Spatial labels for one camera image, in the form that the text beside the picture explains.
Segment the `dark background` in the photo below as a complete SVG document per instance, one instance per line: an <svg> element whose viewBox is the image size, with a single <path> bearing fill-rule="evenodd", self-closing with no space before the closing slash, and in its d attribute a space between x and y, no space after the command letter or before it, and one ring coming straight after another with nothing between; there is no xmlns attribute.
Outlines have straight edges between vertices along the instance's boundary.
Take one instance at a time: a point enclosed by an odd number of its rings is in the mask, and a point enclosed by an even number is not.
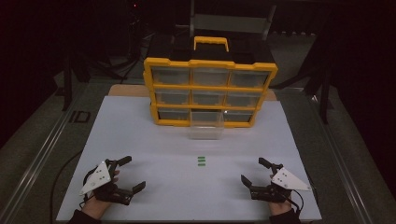
<svg viewBox="0 0 396 224"><path fill-rule="evenodd" d="M196 9L213 14L260 16L261 8L266 6L262 1L246 1L242 6L235 0L226 2L204 1ZM396 195L396 104L392 98L396 82L395 3L359 1L353 7L294 4L297 3L280 4L283 7L277 9L272 31L319 34L313 48L316 50L307 57L312 64L323 59L330 42L343 40L332 64L332 84ZM331 12L335 14L324 24L322 17ZM301 19L302 14L312 13L321 19ZM94 60L107 62L111 55L128 54L126 49L131 43L125 27L134 17L154 31L173 33L176 23L189 24L189 14L189 1L183 0L2 1L0 146L56 91L52 77L63 70L67 50L64 41L73 43L73 48Z"/></svg>

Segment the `table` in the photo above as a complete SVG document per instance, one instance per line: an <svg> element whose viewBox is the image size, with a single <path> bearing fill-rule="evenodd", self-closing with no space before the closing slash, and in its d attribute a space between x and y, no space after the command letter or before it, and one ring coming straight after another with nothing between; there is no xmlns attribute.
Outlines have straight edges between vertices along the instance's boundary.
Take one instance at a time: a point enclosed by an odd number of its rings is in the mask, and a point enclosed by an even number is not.
<svg viewBox="0 0 396 224"><path fill-rule="evenodd" d="M57 220L66 221L82 202L82 180L105 159L132 156L120 168L121 189L147 181L129 206L115 204L103 220L118 222L254 222L269 217L264 202L250 200L241 183L270 183L270 170L258 164L264 157L301 178L308 178L278 101L266 101L252 128L225 129L220 140L191 140L188 128L157 126L148 97L107 96L65 194ZM198 157L205 166L198 166ZM321 219L312 191L304 198L302 221ZM292 198L301 204L293 193Z"/></svg>

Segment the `black sleeve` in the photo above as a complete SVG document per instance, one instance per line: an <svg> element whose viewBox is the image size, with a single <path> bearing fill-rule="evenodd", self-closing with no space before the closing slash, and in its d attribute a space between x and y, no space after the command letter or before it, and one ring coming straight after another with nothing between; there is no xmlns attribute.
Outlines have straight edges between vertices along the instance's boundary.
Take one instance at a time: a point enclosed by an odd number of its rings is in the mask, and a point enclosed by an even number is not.
<svg viewBox="0 0 396 224"><path fill-rule="evenodd" d="M75 213L70 219L70 221L67 222L67 224L101 224L101 220L97 220L93 217L88 216L87 214L75 210Z"/></svg>
<svg viewBox="0 0 396 224"><path fill-rule="evenodd" d="M271 216L270 222L271 224L301 224L300 219L297 217L297 214L294 213L293 209L287 213Z"/></svg>

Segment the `hand-held gripper device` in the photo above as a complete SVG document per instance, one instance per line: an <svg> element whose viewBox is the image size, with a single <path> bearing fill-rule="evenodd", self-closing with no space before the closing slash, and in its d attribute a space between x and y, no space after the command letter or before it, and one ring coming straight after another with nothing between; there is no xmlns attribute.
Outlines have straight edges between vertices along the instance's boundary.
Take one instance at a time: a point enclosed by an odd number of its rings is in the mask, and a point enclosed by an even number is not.
<svg viewBox="0 0 396 224"><path fill-rule="evenodd" d="M97 200L129 205L134 195L146 187L146 181L134 186L132 190L128 190L119 189L117 185L113 183L113 179L117 166L122 166L131 160L132 157L130 156L124 157L118 161L105 160L96 168L90 170L87 175L85 175L83 187L79 194L84 195L84 202L89 200L87 194L93 191L93 195Z"/></svg>
<svg viewBox="0 0 396 224"><path fill-rule="evenodd" d="M312 190L311 187L306 185L297 176L286 170L282 164L273 164L264 158L259 158L259 164L263 165L267 169L271 169L273 176L270 185L266 187L258 187L253 186L250 180L248 180L244 175L241 175L242 183L250 190L251 199L271 203L283 203L288 201L296 206L296 213L297 215L300 215L300 212L304 207L304 201L302 207L300 208L297 203L291 200L290 194L293 190L297 189Z"/></svg>

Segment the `white triangular bracket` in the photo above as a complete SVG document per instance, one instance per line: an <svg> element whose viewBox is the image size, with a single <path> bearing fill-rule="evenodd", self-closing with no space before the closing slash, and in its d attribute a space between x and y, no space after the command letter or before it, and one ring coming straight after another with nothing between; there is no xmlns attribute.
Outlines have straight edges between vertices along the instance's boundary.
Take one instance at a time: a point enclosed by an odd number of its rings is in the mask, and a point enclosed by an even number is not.
<svg viewBox="0 0 396 224"><path fill-rule="evenodd" d="M306 185L301 179L284 167L274 175L271 181L285 189L312 190L311 186Z"/></svg>
<svg viewBox="0 0 396 224"><path fill-rule="evenodd" d="M93 172L90 179L88 179L87 183L85 183L85 185L82 187L79 195L84 195L94 189L97 189L110 182L110 180L111 178L107 169L107 165L104 161L102 161Z"/></svg>

